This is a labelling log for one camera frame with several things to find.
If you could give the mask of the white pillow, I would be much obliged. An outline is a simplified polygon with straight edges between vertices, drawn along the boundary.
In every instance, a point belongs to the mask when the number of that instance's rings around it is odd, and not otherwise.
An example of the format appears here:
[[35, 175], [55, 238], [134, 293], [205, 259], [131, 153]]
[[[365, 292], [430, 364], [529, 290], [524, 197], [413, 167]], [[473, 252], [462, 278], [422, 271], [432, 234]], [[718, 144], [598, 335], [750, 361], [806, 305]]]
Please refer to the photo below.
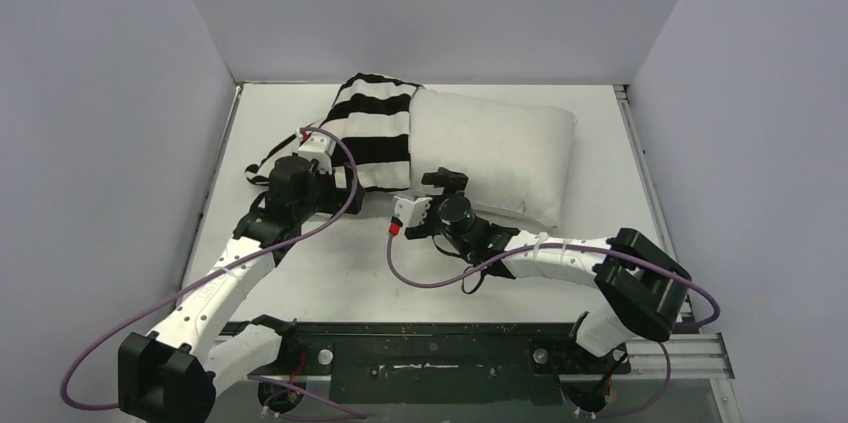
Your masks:
[[562, 108], [420, 90], [410, 105], [411, 180], [465, 174], [474, 208], [554, 229], [563, 219], [576, 116]]

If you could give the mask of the black white striped pillowcase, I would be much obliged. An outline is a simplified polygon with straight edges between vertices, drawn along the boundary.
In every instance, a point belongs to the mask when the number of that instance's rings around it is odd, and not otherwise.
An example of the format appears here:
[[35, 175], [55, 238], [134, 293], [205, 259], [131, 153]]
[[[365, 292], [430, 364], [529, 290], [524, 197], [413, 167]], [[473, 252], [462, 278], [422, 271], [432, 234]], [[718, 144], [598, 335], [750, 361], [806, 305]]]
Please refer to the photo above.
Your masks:
[[339, 87], [327, 115], [317, 122], [349, 148], [364, 190], [411, 187], [410, 107], [423, 89], [418, 83], [358, 73]]

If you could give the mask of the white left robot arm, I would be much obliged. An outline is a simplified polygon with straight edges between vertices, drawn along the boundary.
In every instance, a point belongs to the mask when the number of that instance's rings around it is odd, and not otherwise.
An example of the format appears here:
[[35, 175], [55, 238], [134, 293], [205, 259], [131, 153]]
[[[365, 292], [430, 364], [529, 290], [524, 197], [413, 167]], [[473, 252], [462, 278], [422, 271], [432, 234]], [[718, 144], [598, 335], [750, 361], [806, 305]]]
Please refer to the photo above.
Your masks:
[[299, 346], [274, 327], [250, 323], [221, 348], [215, 340], [253, 288], [304, 240], [307, 220], [357, 213], [364, 196], [358, 181], [338, 188], [316, 159], [280, 158], [210, 271], [147, 334], [131, 333], [121, 343], [119, 409], [145, 422], [203, 422], [217, 396], [252, 370], [291, 370]]

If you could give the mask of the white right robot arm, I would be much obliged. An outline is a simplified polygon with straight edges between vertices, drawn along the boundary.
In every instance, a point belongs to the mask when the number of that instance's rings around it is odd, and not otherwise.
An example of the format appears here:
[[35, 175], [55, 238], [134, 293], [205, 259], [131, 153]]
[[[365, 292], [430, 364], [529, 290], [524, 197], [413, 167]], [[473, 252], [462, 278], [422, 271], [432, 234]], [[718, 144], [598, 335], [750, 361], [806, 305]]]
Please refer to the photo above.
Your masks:
[[621, 344], [639, 337], [664, 343], [673, 333], [691, 276], [641, 232], [580, 240], [531, 233], [479, 216], [463, 173], [439, 168], [423, 177], [435, 195], [393, 198], [389, 234], [408, 240], [442, 237], [470, 273], [510, 280], [542, 278], [600, 292], [603, 304], [578, 317], [566, 357], [589, 371]]

